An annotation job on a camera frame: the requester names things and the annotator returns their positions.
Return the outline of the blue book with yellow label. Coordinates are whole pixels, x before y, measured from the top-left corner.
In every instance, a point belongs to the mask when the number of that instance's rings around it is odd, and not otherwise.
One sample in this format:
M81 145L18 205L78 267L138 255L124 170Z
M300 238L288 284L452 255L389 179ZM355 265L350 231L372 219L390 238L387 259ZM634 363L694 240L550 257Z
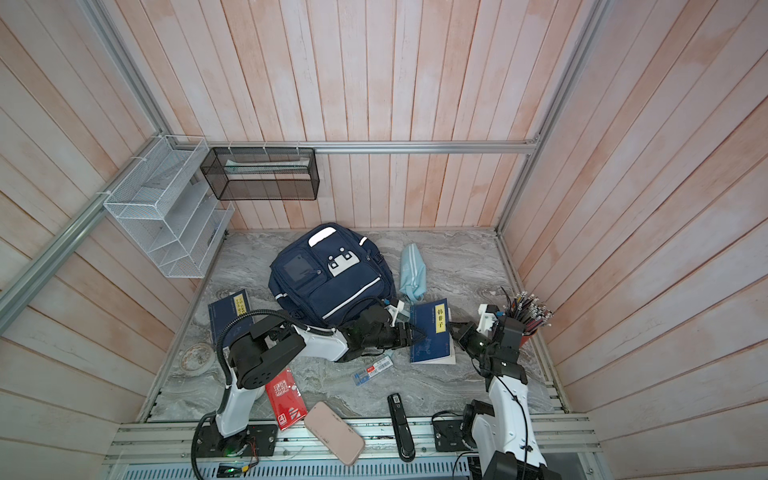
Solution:
M449 331L450 308L446 299L411 306L410 324L414 330L410 351L412 364L456 364Z

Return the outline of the navy blue backpack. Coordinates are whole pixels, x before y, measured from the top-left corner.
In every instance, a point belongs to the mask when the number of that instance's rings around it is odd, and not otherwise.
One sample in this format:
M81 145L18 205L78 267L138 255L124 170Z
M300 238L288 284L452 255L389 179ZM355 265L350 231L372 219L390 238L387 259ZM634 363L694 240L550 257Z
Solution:
M338 327L374 301L396 299L390 267L368 237L337 223L321 224L278 253L268 288L294 318Z

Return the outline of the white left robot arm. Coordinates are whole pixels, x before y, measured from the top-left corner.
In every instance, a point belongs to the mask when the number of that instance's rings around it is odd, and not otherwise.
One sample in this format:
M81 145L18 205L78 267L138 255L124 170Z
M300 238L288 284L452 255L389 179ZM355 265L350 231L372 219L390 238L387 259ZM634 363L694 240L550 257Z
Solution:
M215 352L225 378L212 424L223 439L246 429L263 388L298 357L345 363L364 355L410 347L427 333L393 321L379 305L337 327L306 325L285 311L257 309L236 317L218 334Z

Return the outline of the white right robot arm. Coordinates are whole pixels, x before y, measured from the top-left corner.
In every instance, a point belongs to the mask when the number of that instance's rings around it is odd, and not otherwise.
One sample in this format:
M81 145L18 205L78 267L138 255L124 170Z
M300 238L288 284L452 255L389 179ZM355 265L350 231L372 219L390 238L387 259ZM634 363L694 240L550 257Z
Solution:
M484 479L559 479L535 439L528 408L528 378L518 363L522 325L496 315L487 328L453 323L451 336L485 380L489 402L465 407L463 435L478 453Z

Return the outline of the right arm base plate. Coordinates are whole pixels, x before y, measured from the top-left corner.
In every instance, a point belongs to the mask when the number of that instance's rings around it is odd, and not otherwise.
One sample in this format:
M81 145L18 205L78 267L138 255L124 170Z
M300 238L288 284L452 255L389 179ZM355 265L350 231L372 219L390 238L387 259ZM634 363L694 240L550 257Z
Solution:
M458 417L436 417L432 422L434 446L437 452L472 451L465 441L463 421Z

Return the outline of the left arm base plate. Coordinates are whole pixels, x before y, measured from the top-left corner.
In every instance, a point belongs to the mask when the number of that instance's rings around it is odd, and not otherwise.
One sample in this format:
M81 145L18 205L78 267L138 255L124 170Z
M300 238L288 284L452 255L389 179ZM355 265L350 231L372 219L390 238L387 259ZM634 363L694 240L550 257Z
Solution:
M192 452L196 458L270 457L278 433L276 424L250 424L243 431L224 437L215 425L206 424L193 435Z

